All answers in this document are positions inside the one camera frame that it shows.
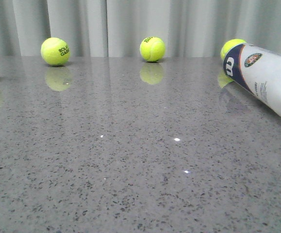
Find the grey pleated curtain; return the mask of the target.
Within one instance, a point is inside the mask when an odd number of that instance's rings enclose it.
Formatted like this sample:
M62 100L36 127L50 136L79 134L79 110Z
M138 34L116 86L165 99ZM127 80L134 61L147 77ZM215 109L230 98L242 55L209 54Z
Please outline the grey pleated curtain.
M233 38L280 53L281 0L0 0L0 55L58 37L72 56L138 56L148 36L167 57L216 57Z

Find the centre yellow tennis ball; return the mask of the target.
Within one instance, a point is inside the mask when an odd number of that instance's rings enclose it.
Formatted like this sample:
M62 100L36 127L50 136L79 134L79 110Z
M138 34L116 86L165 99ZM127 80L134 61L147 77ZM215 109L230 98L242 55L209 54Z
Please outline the centre yellow tennis ball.
M165 54L164 41L159 37L146 37L140 44L140 54L148 62L162 59Z

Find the Roland Garros printed tennis ball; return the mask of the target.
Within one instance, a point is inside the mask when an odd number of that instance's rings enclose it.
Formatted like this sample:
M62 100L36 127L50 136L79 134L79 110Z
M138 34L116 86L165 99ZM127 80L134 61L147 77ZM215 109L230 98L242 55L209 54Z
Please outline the Roland Garros printed tennis ball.
M68 44L57 37L46 39L41 45L40 52L43 60L51 66L61 66L65 64L70 57Z

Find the white blue tennis ball can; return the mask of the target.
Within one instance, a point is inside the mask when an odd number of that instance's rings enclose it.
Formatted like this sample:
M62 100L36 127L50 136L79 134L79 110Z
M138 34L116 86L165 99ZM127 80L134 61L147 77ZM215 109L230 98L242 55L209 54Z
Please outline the white blue tennis ball can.
M281 116L281 54L241 43L226 52L223 70Z

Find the Wilson printed tennis ball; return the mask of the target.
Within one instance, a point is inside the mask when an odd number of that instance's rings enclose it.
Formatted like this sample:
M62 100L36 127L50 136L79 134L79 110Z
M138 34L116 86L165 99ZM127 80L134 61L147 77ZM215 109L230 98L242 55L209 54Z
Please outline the Wilson printed tennis ball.
M221 48L221 51L220 51L220 57L221 57L221 60L224 61L225 59L225 56L227 54L227 52L232 49L233 47L239 45L239 44L243 44L243 43L246 43L246 40L244 39L239 39L239 38L235 38L235 39L231 39L229 41L227 41Z

